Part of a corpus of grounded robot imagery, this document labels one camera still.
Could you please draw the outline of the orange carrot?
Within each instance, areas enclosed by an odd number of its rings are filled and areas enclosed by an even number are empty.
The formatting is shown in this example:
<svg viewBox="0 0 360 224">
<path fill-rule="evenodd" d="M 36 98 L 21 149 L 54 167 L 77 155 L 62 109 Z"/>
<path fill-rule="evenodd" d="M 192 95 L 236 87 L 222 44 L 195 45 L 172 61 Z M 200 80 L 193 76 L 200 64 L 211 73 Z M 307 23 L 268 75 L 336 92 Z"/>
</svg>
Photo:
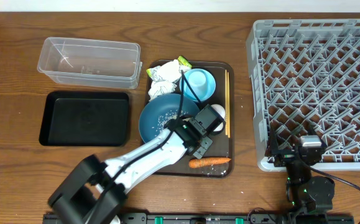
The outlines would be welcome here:
<svg viewBox="0 0 360 224">
<path fill-rule="evenodd" d="M 206 166 L 225 164 L 229 161 L 231 161 L 231 158 L 228 157 L 206 157 L 202 159 L 192 159 L 189 161 L 188 165 L 190 168 L 196 169 Z"/>
</svg>

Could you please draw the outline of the pile of white rice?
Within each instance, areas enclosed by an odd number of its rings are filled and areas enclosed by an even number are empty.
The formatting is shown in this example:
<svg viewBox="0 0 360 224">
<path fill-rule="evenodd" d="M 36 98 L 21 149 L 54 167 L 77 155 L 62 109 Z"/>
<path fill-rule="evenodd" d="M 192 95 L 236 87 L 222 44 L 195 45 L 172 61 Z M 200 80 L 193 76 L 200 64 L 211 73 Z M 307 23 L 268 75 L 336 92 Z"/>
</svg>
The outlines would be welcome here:
<svg viewBox="0 0 360 224">
<path fill-rule="evenodd" d="M 163 129 L 164 125 L 171 119 L 176 119 L 177 115 L 178 115 L 177 110 L 170 110 L 168 112 L 164 112 L 162 115 L 158 115 L 157 124 L 154 126 L 154 128 Z"/>
</svg>

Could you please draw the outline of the large blue plate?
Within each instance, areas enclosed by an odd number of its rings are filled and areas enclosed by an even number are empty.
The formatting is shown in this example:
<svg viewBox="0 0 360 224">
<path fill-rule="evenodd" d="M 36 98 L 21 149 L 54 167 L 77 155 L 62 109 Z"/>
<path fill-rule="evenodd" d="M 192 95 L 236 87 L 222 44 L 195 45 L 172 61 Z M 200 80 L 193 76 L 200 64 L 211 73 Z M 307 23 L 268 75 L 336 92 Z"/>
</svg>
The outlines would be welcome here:
<svg viewBox="0 0 360 224">
<path fill-rule="evenodd" d="M 180 95 L 176 93 L 158 96 L 146 104 L 139 118 L 139 133 L 142 141 L 147 143 L 153 140 L 163 130 L 154 128 L 158 115 L 170 110 L 178 111 L 179 107 Z"/>
</svg>

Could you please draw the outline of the white paper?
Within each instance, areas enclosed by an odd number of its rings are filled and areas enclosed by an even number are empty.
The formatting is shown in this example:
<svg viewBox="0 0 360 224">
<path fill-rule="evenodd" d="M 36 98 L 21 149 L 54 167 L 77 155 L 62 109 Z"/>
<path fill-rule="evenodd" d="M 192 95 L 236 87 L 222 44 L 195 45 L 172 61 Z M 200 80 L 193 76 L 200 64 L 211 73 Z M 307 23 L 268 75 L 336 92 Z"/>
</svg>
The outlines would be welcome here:
<svg viewBox="0 0 360 224">
<path fill-rule="evenodd" d="M 147 69 L 147 74 L 154 82 L 175 83 L 182 77 L 182 72 L 186 73 L 190 69 L 191 66 L 188 64 L 184 65 L 175 59 L 163 65 Z"/>
<path fill-rule="evenodd" d="M 151 87 L 148 91 L 148 95 L 150 96 L 150 100 L 154 100 L 156 97 L 161 95 L 166 95 L 169 93 L 173 93 L 176 89 L 177 85 L 172 82 L 161 81 L 155 82 L 153 81 Z"/>
</svg>

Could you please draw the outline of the green and silver wrapper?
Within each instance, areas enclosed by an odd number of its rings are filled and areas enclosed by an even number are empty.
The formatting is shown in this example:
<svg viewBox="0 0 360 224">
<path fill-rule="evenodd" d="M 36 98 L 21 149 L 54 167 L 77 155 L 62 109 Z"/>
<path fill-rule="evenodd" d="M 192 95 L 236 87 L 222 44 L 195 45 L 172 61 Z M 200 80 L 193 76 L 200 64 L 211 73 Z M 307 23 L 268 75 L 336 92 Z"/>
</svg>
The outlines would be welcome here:
<svg viewBox="0 0 360 224">
<path fill-rule="evenodd" d="M 177 59 L 177 61 L 178 61 L 178 64 L 179 64 L 179 71 L 180 71 L 180 72 L 181 72 L 182 70 L 183 70 L 184 72 L 187 72 L 188 70 L 192 69 L 192 65 L 189 63 L 189 61 L 188 61 L 185 57 L 179 56 L 178 59 Z M 159 70 L 160 67 L 161 67 L 161 66 L 158 65 L 158 66 L 156 66 L 156 67 L 154 67 L 154 68 L 148 68 L 148 69 L 146 70 L 148 76 L 149 76 L 150 78 L 152 78 L 154 75 L 157 74 L 157 71 Z"/>
</svg>

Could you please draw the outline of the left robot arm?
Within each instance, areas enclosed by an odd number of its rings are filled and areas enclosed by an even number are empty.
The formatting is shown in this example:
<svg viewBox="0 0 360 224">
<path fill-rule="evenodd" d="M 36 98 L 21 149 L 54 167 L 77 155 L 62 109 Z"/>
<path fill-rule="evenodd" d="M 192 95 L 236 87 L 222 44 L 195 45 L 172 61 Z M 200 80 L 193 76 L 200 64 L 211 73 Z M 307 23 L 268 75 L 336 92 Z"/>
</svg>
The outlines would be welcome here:
<svg viewBox="0 0 360 224">
<path fill-rule="evenodd" d="M 48 199 L 62 223 L 112 223 L 137 184 L 179 161 L 198 145 L 211 144 L 214 128 L 195 118 L 171 120 L 155 139 L 114 159 L 80 161 Z"/>
</svg>

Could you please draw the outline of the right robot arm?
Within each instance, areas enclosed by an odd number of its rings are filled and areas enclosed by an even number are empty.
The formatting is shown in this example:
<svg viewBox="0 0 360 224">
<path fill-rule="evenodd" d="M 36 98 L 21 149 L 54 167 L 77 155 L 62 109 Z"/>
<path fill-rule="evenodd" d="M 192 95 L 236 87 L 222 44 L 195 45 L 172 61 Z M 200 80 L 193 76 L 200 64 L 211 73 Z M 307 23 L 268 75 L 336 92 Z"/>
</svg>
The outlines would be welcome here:
<svg viewBox="0 0 360 224">
<path fill-rule="evenodd" d="M 286 168 L 287 199 L 293 205 L 277 223 L 328 223 L 326 212 L 333 208 L 335 183 L 329 177 L 312 176 L 312 166 L 319 162 L 325 149 L 326 144 L 313 128 L 291 148 L 280 149 L 279 137 L 270 127 L 265 154 L 274 158 L 276 167 Z"/>
</svg>

